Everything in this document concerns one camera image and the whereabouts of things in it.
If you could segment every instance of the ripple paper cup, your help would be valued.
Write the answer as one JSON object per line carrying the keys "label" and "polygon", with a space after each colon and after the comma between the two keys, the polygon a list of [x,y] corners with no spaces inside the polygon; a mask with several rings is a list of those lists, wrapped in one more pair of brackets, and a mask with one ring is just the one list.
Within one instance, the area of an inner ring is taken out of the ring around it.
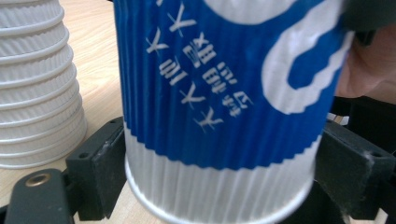
{"label": "ripple paper cup", "polygon": [[309,192],[350,46],[343,1],[115,1],[136,198],[171,223],[275,223]]}
{"label": "ripple paper cup", "polygon": [[57,0],[2,0],[0,29],[37,25],[63,14],[64,9]]}

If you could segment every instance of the white paper cup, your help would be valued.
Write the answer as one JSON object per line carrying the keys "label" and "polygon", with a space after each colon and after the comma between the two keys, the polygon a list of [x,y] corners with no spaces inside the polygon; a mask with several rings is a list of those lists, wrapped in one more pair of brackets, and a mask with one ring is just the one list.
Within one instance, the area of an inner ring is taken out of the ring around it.
{"label": "white paper cup", "polygon": [[84,139],[87,132],[87,121],[84,118],[83,112],[79,113],[75,123],[77,127],[72,132],[64,135],[60,141],[52,145],[25,154],[15,154],[7,157],[0,156],[0,168],[24,169],[59,160],[74,150]]}
{"label": "white paper cup", "polygon": [[0,66],[3,66],[5,64],[11,64],[11,63],[22,63],[22,62],[27,62],[30,60],[46,57],[46,56],[50,55],[51,53],[57,51],[58,49],[61,49],[62,47],[66,46],[68,39],[69,39],[69,32],[67,31],[67,29],[65,29],[64,37],[56,44],[49,46],[48,48],[41,49],[38,51],[33,51],[30,53],[24,53],[24,54],[7,56],[7,57],[0,57]]}
{"label": "white paper cup", "polygon": [[136,198],[170,223],[291,214],[351,42],[343,1],[114,4]]}
{"label": "white paper cup", "polygon": [[50,21],[63,14],[57,0],[2,0],[0,2],[0,29]]}
{"label": "white paper cup", "polygon": [[0,64],[0,89],[32,84],[59,74],[73,60],[70,46],[59,47],[44,57],[20,63]]}
{"label": "white paper cup", "polygon": [[48,116],[45,119],[37,122],[24,123],[9,123],[8,125],[0,124],[0,140],[11,140],[14,138],[23,138],[29,136],[40,135],[48,130],[51,130],[58,125],[61,125],[70,119],[82,107],[79,97],[71,101],[71,104],[66,104],[64,110],[56,111],[57,114]]}
{"label": "white paper cup", "polygon": [[34,99],[26,100],[26,101],[19,101],[15,103],[8,103],[8,104],[2,104],[0,105],[0,111],[1,110],[9,110],[9,109],[15,109],[15,108],[21,108],[21,107],[27,107],[29,105],[38,105],[44,101],[48,101],[48,99],[52,99],[56,96],[59,96],[66,90],[70,89],[71,86],[76,82],[75,78],[70,78],[67,80],[67,82],[62,85],[61,88],[57,89],[56,91],[52,91],[46,95],[42,95],[39,97],[36,97]]}
{"label": "white paper cup", "polygon": [[0,36],[0,57],[32,53],[49,48],[67,36],[62,22],[32,33]]}
{"label": "white paper cup", "polygon": [[62,141],[80,125],[81,118],[85,119],[81,111],[82,108],[76,111],[70,119],[44,133],[19,139],[0,140],[0,157],[9,158],[27,155]]}
{"label": "white paper cup", "polygon": [[70,86],[65,86],[64,90],[55,92],[49,98],[43,98],[33,103],[30,102],[32,104],[0,105],[0,123],[19,123],[42,119],[47,114],[53,113],[57,108],[67,104],[71,99],[78,97],[78,90],[78,82],[72,80]]}
{"label": "white paper cup", "polygon": [[43,97],[61,89],[73,79],[76,79],[77,69],[71,63],[61,73],[55,74],[47,80],[32,83],[31,85],[19,86],[14,88],[0,87],[0,105],[14,104],[17,102],[30,101],[35,98]]}

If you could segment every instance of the table surface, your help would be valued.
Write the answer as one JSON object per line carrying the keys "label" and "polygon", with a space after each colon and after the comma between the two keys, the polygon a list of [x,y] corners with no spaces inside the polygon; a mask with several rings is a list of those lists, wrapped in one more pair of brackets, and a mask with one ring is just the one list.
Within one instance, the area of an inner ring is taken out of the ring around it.
{"label": "table surface", "polygon": [[[64,25],[70,32],[78,83],[88,121],[86,138],[111,119],[122,116],[120,79],[113,5],[106,0],[60,0],[65,10]],[[23,170],[0,169],[0,206],[9,203],[14,184],[32,172],[65,169],[65,157],[50,164]],[[136,200],[125,184],[112,217],[77,223],[162,223]],[[354,224],[374,223],[354,221]]]}

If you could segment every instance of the black bracket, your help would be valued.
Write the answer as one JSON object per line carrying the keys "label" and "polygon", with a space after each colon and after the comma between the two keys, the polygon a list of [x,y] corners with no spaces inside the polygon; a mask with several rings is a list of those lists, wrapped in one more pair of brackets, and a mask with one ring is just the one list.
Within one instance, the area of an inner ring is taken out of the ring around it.
{"label": "black bracket", "polygon": [[74,223],[109,218],[125,184],[122,118],[113,119],[67,159],[64,172],[48,169],[15,185],[0,223]]}
{"label": "black bracket", "polygon": [[396,22],[394,0],[348,0],[345,25],[357,32],[368,32]]}
{"label": "black bracket", "polygon": [[330,198],[355,219],[375,219],[378,208],[396,217],[396,105],[368,97],[335,98],[332,112],[347,126],[328,123],[316,177]]}

